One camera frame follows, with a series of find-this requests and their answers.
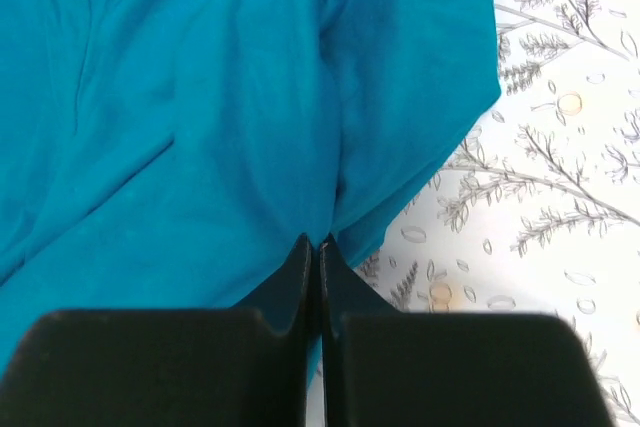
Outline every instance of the teal fabric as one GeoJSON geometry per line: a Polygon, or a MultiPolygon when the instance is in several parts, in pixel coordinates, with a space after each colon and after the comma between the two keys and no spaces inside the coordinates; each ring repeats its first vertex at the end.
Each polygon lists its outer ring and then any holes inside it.
{"type": "Polygon", "coordinates": [[[42,314],[355,266],[499,95],[492,0],[0,0],[0,372],[42,314]]]}

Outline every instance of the yellow dot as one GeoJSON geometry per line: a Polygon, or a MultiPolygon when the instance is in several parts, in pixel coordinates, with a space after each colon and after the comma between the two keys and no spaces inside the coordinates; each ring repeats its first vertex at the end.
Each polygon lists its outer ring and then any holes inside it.
{"type": "Polygon", "coordinates": [[[578,115],[582,112],[582,97],[577,92],[569,92],[558,99],[557,105],[564,115],[578,115]]]}
{"type": "Polygon", "coordinates": [[[443,282],[435,282],[429,287],[429,296],[434,302],[448,303],[452,295],[451,287],[443,282]]]}

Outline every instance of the white patterned surface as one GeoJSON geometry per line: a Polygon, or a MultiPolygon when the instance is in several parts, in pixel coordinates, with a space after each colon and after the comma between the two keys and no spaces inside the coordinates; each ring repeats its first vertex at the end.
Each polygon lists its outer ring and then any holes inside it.
{"type": "MultiPolygon", "coordinates": [[[[496,10],[505,95],[362,275],[403,309],[567,319],[640,426],[640,0],[496,10]]],[[[323,424],[320,376],[308,411],[323,424]]]]}

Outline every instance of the black object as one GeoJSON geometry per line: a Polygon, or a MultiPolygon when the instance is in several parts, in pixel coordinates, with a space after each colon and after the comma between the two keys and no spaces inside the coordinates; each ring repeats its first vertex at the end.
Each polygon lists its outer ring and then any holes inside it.
{"type": "Polygon", "coordinates": [[[319,256],[327,425],[612,426],[582,344],[545,315],[403,314],[319,256]]]}
{"type": "Polygon", "coordinates": [[[2,380],[0,425],[303,426],[312,260],[303,236],[233,309],[47,315],[2,380]]]}
{"type": "Polygon", "coordinates": [[[329,427],[612,423],[582,346],[541,315],[405,314],[302,236],[234,308],[63,311],[0,385],[7,427],[304,425],[322,330],[329,427]]]}

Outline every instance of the patterned fabric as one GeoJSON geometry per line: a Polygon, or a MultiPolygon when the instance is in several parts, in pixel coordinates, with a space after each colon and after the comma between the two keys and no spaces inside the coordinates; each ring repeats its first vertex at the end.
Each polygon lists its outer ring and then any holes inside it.
{"type": "MultiPolygon", "coordinates": [[[[640,0],[496,11],[505,95],[360,273],[400,309],[566,319],[640,426],[640,0]]],[[[321,369],[308,409],[322,425],[321,369]]]]}

